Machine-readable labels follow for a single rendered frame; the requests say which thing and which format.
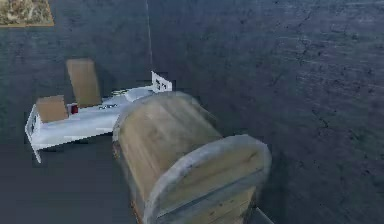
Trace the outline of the tall tan cardboard box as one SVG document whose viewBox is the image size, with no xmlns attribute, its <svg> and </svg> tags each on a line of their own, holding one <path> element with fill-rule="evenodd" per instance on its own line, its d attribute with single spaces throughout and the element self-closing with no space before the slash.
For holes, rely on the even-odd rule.
<svg viewBox="0 0 384 224">
<path fill-rule="evenodd" d="M 100 105 L 102 100 L 94 61 L 89 58 L 68 59 L 66 66 L 78 106 Z"/>
</svg>

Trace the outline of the small tan cardboard box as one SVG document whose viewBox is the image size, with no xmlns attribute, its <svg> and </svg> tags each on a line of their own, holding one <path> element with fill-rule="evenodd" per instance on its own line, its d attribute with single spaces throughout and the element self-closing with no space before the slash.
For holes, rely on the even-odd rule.
<svg viewBox="0 0 384 224">
<path fill-rule="evenodd" d="M 43 123 L 60 121 L 68 118 L 68 111 L 63 95 L 38 98 L 36 107 Z"/>
</svg>

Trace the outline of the framed picture with tan print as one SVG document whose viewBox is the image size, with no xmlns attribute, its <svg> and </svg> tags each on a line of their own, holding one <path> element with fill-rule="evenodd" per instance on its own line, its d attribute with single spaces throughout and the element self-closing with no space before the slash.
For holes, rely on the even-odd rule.
<svg viewBox="0 0 384 224">
<path fill-rule="evenodd" d="M 50 27 L 54 19 L 48 0 L 0 0 L 0 27 Z"/>
</svg>

